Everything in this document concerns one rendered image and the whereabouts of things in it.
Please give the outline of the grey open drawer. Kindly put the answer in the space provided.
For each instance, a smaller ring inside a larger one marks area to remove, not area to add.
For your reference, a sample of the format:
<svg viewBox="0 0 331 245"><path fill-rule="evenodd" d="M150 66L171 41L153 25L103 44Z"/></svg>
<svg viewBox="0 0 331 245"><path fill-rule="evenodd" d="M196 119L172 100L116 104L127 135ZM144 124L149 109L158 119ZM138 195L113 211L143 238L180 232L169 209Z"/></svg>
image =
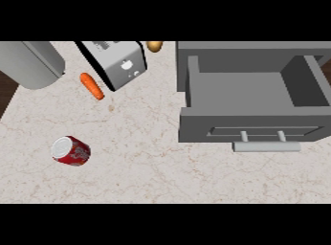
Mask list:
<svg viewBox="0 0 331 245"><path fill-rule="evenodd" d="M180 142L231 143L242 133L257 142L279 132L295 142L331 136L331 85L311 56L295 56L274 73L203 73L199 66L192 56Z"/></svg>

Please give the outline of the red can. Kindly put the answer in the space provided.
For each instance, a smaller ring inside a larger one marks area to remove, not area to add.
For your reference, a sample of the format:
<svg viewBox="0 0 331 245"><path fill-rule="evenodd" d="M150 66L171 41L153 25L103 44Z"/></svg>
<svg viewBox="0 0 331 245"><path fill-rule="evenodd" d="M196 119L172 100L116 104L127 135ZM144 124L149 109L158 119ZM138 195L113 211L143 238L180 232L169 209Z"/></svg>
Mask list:
<svg viewBox="0 0 331 245"><path fill-rule="evenodd" d="M72 136L60 137L50 146L51 159L69 166L81 166L90 157L90 147Z"/></svg>

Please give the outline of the grey cabinet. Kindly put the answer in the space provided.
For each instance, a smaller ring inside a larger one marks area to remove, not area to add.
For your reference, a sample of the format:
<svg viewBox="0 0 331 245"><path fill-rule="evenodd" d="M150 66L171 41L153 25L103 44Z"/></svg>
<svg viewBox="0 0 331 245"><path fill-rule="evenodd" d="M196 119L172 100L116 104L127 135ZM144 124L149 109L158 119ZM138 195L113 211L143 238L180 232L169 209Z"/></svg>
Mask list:
<svg viewBox="0 0 331 245"><path fill-rule="evenodd" d="M197 57L203 73L279 72L295 56L331 59L331 41L177 41L177 91L184 91L187 58Z"/></svg>

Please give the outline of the orange carrot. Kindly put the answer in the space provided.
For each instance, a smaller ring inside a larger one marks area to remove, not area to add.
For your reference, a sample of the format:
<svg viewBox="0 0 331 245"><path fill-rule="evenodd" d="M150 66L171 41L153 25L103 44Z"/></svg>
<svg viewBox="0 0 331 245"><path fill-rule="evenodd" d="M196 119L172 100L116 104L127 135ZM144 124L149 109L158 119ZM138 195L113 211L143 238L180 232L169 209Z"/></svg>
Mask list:
<svg viewBox="0 0 331 245"><path fill-rule="evenodd" d="M87 91L90 92L91 96L100 100L105 98L103 92L94 82L93 77L88 73L81 73L79 75L82 86L85 87Z"/></svg>

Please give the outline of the silver toaster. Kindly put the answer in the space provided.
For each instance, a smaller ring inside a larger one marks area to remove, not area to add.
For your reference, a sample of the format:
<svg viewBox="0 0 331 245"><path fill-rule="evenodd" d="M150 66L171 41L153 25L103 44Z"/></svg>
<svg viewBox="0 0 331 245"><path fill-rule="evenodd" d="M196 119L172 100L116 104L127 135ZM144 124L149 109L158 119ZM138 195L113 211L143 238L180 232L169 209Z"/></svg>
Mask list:
<svg viewBox="0 0 331 245"><path fill-rule="evenodd" d="M144 49L138 41L76 41L75 45L110 91L146 71Z"/></svg>

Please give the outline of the pale grey cylindrical appliance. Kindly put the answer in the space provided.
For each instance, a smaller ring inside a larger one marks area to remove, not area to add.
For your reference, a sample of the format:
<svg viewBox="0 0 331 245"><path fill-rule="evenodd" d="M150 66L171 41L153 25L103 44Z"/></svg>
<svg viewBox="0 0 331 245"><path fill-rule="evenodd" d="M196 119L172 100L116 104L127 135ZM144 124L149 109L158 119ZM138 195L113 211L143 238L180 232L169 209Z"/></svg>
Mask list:
<svg viewBox="0 0 331 245"><path fill-rule="evenodd" d="M0 71L23 88L37 90L62 77L65 60L47 41L0 41Z"/></svg>

